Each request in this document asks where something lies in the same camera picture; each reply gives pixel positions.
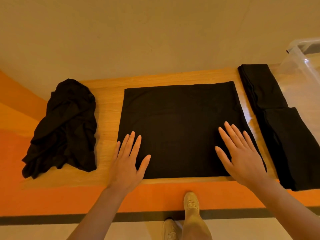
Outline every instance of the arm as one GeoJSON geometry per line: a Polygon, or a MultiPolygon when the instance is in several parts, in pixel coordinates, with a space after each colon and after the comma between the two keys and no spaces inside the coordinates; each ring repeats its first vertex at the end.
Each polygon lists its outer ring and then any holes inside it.
{"type": "Polygon", "coordinates": [[[139,170],[136,170],[135,163],[141,136],[138,136],[132,148],[134,136],[134,132],[130,136],[126,135],[121,148],[120,141],[117,142],[107,188],[102,191],[97,202],[67,240],[103,240],[105,238],[121,202],[141,182],[151,158],[151,155],[147,155],[139,170]]]}
{"type": "Polygon", "coordinates": [[[271,179],[249,135],[225,122],[219,127],[232,161],[216,146],[216,152],[228,173],[250,189],[269,209],[293,239],[320,239],[320,218],[293,198],[278,182],[271,179]]]}

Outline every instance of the beige pants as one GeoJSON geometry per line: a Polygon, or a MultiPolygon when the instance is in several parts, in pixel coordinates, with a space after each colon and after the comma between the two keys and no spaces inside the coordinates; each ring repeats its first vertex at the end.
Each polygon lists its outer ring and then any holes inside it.
{"type": "Polygon", "coordinates": [[[182,229],[182,240],[212,240],[211,233],[196,209],[186,212],[182,229]]]}

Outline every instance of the right hand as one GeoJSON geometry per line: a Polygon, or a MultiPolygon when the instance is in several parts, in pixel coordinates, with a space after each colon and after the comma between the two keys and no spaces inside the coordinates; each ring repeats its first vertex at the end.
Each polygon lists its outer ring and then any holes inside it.
{"type": "Polygon", "coordinates": [[[248,133],[244,131],[242,135],[234,124],[230,126],[225,122],[224,125],[229,135],[221,127],[219,133],[230,152],[231,161],[220,147],[216,146],[215,150],[227,172],[250,190],[270,179],[248,133]]]}

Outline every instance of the forearm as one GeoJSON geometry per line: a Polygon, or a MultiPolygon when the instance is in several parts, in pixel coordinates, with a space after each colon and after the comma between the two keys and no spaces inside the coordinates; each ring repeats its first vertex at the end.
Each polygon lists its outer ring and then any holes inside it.
{"type": "Polygon", "coordinates": [[[295,239],[320,239],[320,218],[292,197],[278,182],[266,179],[251,190],[295,239]]]}
{"type": "Polygon", "coordinates": [[[117,213],[125,195],[113,188],[106,188],[68,240],[102,240],[117,213]]]}

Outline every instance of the beige sneaker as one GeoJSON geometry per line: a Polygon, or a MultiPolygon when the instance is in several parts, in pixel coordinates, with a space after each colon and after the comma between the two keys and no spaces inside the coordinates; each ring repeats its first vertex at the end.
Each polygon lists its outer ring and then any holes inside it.
{"type": "Polygon", "coordinates": [[[178,240],[180,235],[180,228],[172,219],[166,219],[162,226],[163,240],[178,240]]]}
{"type": "Polygon", "coordinates": [[[196,194],[193,192],[186,193],[183,200],[183,206],[185,211],[196,209],[198,213],[200,213],[199,201],[196,194]]]}

